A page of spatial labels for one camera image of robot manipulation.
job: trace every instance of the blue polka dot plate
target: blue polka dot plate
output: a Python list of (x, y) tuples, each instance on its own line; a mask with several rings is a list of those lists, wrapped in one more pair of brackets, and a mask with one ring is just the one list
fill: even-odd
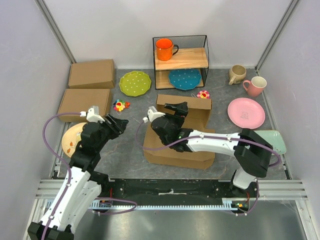
[(195, 68), (172, 70), (169, 73), (169, 81), (176, 89), (187, 91), (200, 84), (201, 74)]

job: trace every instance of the pink mug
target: pink mug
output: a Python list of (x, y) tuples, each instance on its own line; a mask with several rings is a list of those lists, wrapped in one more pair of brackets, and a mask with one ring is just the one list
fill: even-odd
[(256, 97), (265, 89), (267, 81), (261, 76), (254, 76), (251, 81), (244, 80), (242, 84), (250, 97)]

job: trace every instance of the pink plate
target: pink plate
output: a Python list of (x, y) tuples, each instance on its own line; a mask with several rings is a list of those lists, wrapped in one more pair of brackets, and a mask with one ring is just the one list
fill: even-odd
[(256, 129), (260, 127), (266, 118), (262, 106), (256, 101), (240, 97), (228, 106), (228, 115), (231, 121), (243, 129)]

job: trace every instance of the shelf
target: shelf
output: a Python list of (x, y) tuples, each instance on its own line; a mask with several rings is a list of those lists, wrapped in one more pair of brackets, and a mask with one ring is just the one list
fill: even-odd
[[(156, 71), (155, 72), (155, 82), (157, 89), (174, 89), (175, 87), (169, 82), (169, 73), (170, 71)], [(201, 78), (201, 82), (199, 83), (198, 87), (203, 87), (204, 81)]]
[(160, 61), (157, 58), (157, 51), (154, 52), (154, 57), (156, 71), (174, 69), (200, 69), (208, 68), (209, 66), (204, 47), (181, 48), (168, 61)]

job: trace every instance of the closed cardboard box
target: closed cardboard box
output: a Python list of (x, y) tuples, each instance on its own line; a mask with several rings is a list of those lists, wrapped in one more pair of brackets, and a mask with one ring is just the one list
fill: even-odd
[[(156, 109), (163, 113), (173, 114), (174, 112), (164, 108), (164, 105), (183, 102), (188, 104), (188, 115), (185, 118), (183, 128), (191, 128), (207, 133), (215, 132), (213, 129), (205, 129), (212, 109), (211, 99), (158, 94)], [(161, 148), (164, 146), (158, 135), (152, 130), (151, 125), (147, 127), (143, 146), (147, 148)], [(159, 151), (144, 150), (143, 152), (144, 157), (150, 163), (194, 169), (207, 169), (215, 159), (215, 153), (207, 151), (177, 152), (166, 148)]]
[(71, 89), (113, 89), (115, 65), (112, 59), (73, 63), (69, 76)]
[[(110, 111), (112, 93), (109, 89), (67, 89), (64, 92), (58, 113), (87, 112), (92, 106), (99, 107), (99, 115), (104, 116)], [(59, 116), (63, 122), (83, 123), (85, 117), (78, 115)]]

